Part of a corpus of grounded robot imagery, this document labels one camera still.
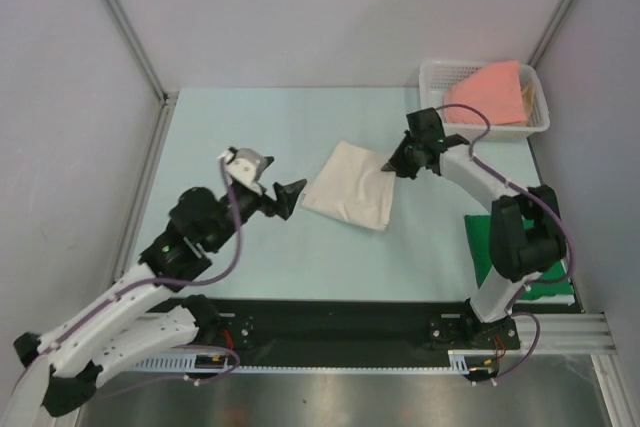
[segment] tabletop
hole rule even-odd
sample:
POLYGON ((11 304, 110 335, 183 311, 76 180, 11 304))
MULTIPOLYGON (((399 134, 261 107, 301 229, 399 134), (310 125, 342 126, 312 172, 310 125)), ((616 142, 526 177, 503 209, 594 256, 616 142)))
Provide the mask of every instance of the tabletop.
MULTIPOLYGON (((391 154, 419 109, 416 88, 184 89, 158 164, 134 255, 166 227, 182 192, 206 186, 224 194, 217 156, 248 147, 275 162, 261 182, 312 181, 345 140, 391 154)), ((480 142, 477 154, 521 185, 538 185, 526 140, 480 142)), ((377 232, 298 207, 284 222, 256 214, 244 226, 236 270, 186 296, 291 300, 449 302, 477 290, 464 216, 482 206, 459 186, 422 171, 397 179, 386 231, 377 232)), ((230 241, 200 277, 224 270, 230 241)))

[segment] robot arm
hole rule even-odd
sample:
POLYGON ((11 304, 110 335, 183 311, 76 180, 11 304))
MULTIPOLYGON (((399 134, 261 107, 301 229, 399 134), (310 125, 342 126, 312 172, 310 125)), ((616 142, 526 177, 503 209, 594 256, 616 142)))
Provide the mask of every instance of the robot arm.
MULTIPOLYGON (((220 156, 232 179, 228 186, 242 224, 256 212, 287 220, 306 180, 274 184, 276 198, 258 181, 273 157, 253 150, 229 148, 220 156)), ((69 321, 43 335, 25 333, 14 347, 25 367, 46 356, 51 366, 43 405, 61 416, 89 400, 96 389, 128 366, 155 353, 189 344, 210 342, 217 335, 219 314, 209 301, 191 296, 165 317, 125 330, 141 314, 169 299, 211 266, 207 253, 217 253, 236 233, 228 194, 216 199, 203 187, 184 192, 169 213, 169 224, 140 259, 107 292, 69 321)))
MULTIPOLYGON (((510 315, 523 289, 565 256, 565 238, 542 209, 474 162, 464 137, 445 136, 435 109, 414 112, 407 120, 409 130, 383 170, 415 179, 425 167, 461 186, 491 213, 493 267, 469 303, 480 324, 499 322, 510 315), (533 220, 534 226, 525 229, 523 217, 533 220)), ((550 187, 529 192, 559 213, 550 187)))

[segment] green cloth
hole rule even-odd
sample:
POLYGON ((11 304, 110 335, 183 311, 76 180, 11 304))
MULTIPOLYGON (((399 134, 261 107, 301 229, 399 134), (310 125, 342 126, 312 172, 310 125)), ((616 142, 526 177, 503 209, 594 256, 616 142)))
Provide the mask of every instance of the green cloth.
MULTIPOLYGON (((530 227, 533 222, 525 220, 525 227, 530 227)), ((491 259, 489 258, 489 230, 491 228, 491 216, 489 215, 465 215, 464 225, 467 229, 467 240, 476 271, 476 282, 478 287, 482 285, 484 279, 491 270, 491 259)), ((556 262, 541 279, 558 279, 565 274, 564 267, 560 262, 556 262)), ((559 284, 532 284, 531 290, 525 292, 522 300, 537 300, 540 297, 552 297, 554 295, 572 295, 573 288, 566 281, 559 284)))

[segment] metal frame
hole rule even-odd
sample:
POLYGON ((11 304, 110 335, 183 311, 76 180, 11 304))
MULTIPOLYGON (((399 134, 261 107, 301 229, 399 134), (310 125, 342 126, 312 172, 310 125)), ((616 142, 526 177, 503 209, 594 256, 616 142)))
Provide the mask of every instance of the metal frame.
POLYGON ((544 54, 547 52, 547 49, 556 38, 562 23, 567 17, 571 6, 575 3, 576 0, 560 0, 558 5, 556 6, 549 22, 547 23, 542 37, 538 41, 538 44, 533 49, 531 56, 529 57, 529 61, 527 62, 532 67, 537 67, 544 54))
POLYGON ((624 378, 620 358, 617 355, 592 355, 600 390, 613 427, 640 425, 640 415, 635 399, 624 378))
POLYGON ((133 55, 134 60, 140 67, 140 70, 145 76, 147 83, 151 90, 153 90, 154 94, 160 101, 164 101, 166 99, 165 90, 162 88, 162 84, 160 83, 160 79, 149 61, 147 54, 138 39, 136 32, 133 30, 131 26, 131 22, 129 18, 122 8, 119 0, 102 0, 104 3, 107 12, 113 19, 116 24, 116 27, 122 34, 122 38, 129 48, 131 55, 133 55))
MULTIPOLYGON (((156 97, 163 102, 159 116, 156 120, 155 131, 152 136, 147 158, 141 173, 136 196, 131 205, 131 213, 127 219, 126 226, 121 237, 121 248, 118 253, 114 278, 120 276, 132 257, 133 246, 141 224, 144 208, 148 200, 148 196, 155 176, 155 171, 159 162, 160 153, 164 144, 168 127, 171 120, 171 114, 175 107, 177 96, 169 96, 165 93, 161 82, 149 61, 138 36, 136 35, 124 9, 118 0, 102 0, 107 8, 110 16, 114 20, 118 30, 123 36, 124 42, 129 48, 131 54, 145 75, 145 79, 156 97)), ((532 52, 529 63, 533 66, 538 65, 544 56, 548 46, 555 38, 563 20, 570 11, 571 5, 575 0, 559 0, 554 13, 549 20, 540 41, 532 52)), ((155 318, 154 314, 147 315, 138 322, 145 322, 145 319, 155 318)), ((591 354, 596 373, 600 382, 603 396, 614 427, 618 426, 634 426, 640 425, 637 411, 633 406, 632 397, 629 394, 628 387, 623 379, 620 361, 615 353, 615 345, 609 332, 606 320, 602 314, 542 314, 539 315, 542 325, 542 336, 536 355, 545 354, 591 354)), ((517 330, 519 332, 522 349, 528 349, 533 338, 532 324, 528 319, 518 318, 517 330)), ((460 362, 461 356, 467 354, 478 354, 479 351, 451 351, 449 353, 452 360, 451 368, 461 371, 463 363, 460 362)), ((272 373, 290 373, 300 371, 311 371, 315 373, 322 372, 343 372, 352 373, 349 369, 290 369, 290 368, 273 368, 273 369, 252 369, 243 368, 243 372, 272 372, 272 373)), ((357 372, 368 371, 372 373, 380 373, 377 369, 357 369, 357 372)), ((385 373, 433 373, 431 369, 386 369, 385 373)), ((70 416, 61 419, 44 419, 41 426, 67 427, 77 425, 81 420, 82 411, 76 411, 70 416)))

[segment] purple cable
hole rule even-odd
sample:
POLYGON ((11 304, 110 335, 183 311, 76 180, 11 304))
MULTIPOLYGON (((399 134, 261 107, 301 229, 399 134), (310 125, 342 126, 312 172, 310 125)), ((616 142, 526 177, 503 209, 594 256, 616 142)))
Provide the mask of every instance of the purple cable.
MULTIPOLYGON (((187 382, 192 382, 193 384, 195 384, 195 382, 198 382, 198 385, 207 385, 207 384, 211 384, 213 382, 216 382, 220 379, 223 379, 229 375, 231 375, 231 373, 233 371, 235 371, 238 367, 240 367, 240 356, 238 356, 238 354, 236 354, 233 350, 231 349, 227 349, 225 347, 212 347, 210 345, 183 345, 181 346, 182 349, 197 349, 197 350, 207 350, 210 352, 223 352, 225 353, 227 356, 233 357, 233 359, 235 360, 234 365, 232 365, 231 367, 229 367, 228 369, 220 372, 219 374, 215 375, 214 377, 211 377, 210 379, 192 379, 192 378, 188 378, 186 379, 187 382)), ((127 394, 129 392, 132 392, 134 390, 138 390, 142 387, 146 387, 148 385, 152 385, 152 384, 156 384, 159 382, 164 382, 165 380, 185 380, 184 375, 163 375, 161 377, 154 377, 153 379, 149 379, 149 380, 145 380, 143 382, 140 382, 138 384, 135 385, 131 385, 129 387, 126 387, 124 389, 118 390, 116 392, 111 392, 110 394, 105 394, 105 395, 100 395, 98 397, 96 397, 97 400, 108 400, 108 399, 112 399, 114 397, 118 397, 122 394, 127 394)))
MULTIPOLYGON (((225 277, 227 277, 231 272, 233 272, 233 269, 236 268, 236 265, 240 260, 240 254, 242 253, 242 220, 240 218, 240 208, 238 207, 238 201, 236 199, 235 192, 229 185, 229 179, 227 178, 227 166, 225 164, 224 159, 220 159, 219 164, 220 164, 220 175, 222 176, 222 181, 227 190, 227 195, 229 196, 229 205, 231 207, 233 225, 236 230, 236 251, 229 266, 221 274, 218 274, 215 277, 212 277, 210 279, 205 279, 205 280, 196 280, 196 281, 176 280, 176 279, 169 279, 166 277, 156 277, 153 279, 139 280, 137 282, 129 284, 128 286, 124 287, 122 290, 116 292, 115 297, 118 300, 120 299, 120 297, 131 292, 132 290, 137 289, 138 287, 141 287, 143 285, 149 285, 149 284, 175 285, 179 287, 202 287, 205 285, 215 284, 216 282, 219 282, 225 277)), ((67 330, 64 334, 58 337, 55 340, 55 343, 57 343, 58 345, 62 344, 62 342, 67 340, 69 337, 71 337, 75 332, 81 329, 87 322, 93 319, 97 314, 102 312, 112 302, 114 301, 111 299, 107 299, 102 303, 98 304, 91 311, 89 311, 84 317, 82 317, 75 325, 69 328, 69 330, 67 330)), ((42 353, 42 355, 50 354, 52 351, 53 349, 49 347, 42 353)))

